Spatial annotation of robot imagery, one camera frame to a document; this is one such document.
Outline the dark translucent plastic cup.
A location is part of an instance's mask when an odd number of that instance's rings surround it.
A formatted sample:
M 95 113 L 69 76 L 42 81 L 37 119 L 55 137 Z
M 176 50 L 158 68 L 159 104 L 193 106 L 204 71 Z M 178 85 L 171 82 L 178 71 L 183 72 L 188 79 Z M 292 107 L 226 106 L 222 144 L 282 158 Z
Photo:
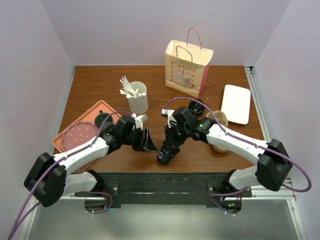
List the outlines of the dark translucent plastic cup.
M 167 165 L 180 152 L 179 147 L 174 147 L 172 143 L 164 141 L 157 155 L 157 161 L 161 165 Z

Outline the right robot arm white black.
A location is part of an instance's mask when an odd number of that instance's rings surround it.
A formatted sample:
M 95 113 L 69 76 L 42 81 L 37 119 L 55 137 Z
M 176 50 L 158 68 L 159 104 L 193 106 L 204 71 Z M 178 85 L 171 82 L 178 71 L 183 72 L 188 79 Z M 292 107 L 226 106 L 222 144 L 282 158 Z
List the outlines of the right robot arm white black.
M 167 125 L 164 127 L 165 140 L 157 156 L 160 164 L 167 165 L 188 138 L 223 147 L 253 164 L 242 170 L 231 170 L 216 187 L 220 194 L 233 197 L 242 189 L 258 185 L 276 192 L 292 169 L 283 144 L 276 139 L 266 142 L 250 138 L 219 126 L 211 118 L 198 119 L 184 106 L 176 110 L 162 109 L 161 115 L 167 119 Z

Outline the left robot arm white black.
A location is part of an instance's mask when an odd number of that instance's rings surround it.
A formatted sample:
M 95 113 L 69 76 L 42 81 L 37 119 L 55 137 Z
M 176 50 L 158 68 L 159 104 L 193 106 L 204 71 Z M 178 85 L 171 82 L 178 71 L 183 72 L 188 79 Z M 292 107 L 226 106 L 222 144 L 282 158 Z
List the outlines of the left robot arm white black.
M 143 126 L 146 114 L 124 115 L 115 125 L 103 130 L 89 141 L 63 153 L 39 155 L 23 185 L 43 207 L 50 207 L 61 196 L 88 192 L 99 196 L 104 181 L 94 171 L 76 174 L 75 170 L 87 163 L 107 156 L 121 148 L 131 146 L 136 152 L 155 152 L 150 131 Z

